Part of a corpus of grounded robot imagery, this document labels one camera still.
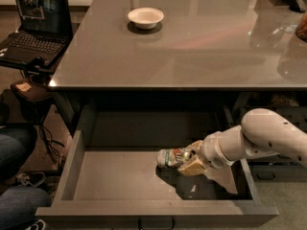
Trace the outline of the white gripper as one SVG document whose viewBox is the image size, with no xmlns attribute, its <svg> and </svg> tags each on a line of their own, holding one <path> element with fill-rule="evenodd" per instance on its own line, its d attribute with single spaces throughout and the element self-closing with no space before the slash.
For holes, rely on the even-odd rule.
<svg viewBox="0 0 307 230">
<path fill-rule="evenodd" d="M 184 176 L 194 176 L 206 173 L 209 167 L 216 170 L 231 167 L 233 161 L 224 156 L 220 146 L 221 138 L 222 133 L 217 131 L 206 136 L 203 140 L 198 140 L 187 146 L 188 150 L 198 154 L 201 159 L 194 156 L 178 167 L 177 170 Z"/>
</svg>

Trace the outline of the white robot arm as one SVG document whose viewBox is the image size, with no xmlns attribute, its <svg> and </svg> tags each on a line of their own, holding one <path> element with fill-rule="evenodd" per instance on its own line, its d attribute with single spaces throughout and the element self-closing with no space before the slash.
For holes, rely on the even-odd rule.
<svg viewBox="0 0 307 230">
<path fill-rule="evenodd" d="M 247 112 L 241 124 L 217 131 L 191 144 L 195 154 L 177 170 L 182 175 L 199 175 L 208 168 L 231 167 L 241 159 L 282 154 L 307 166 L 307 134 L 279 114 L 264 108 Z"/>
</svg>

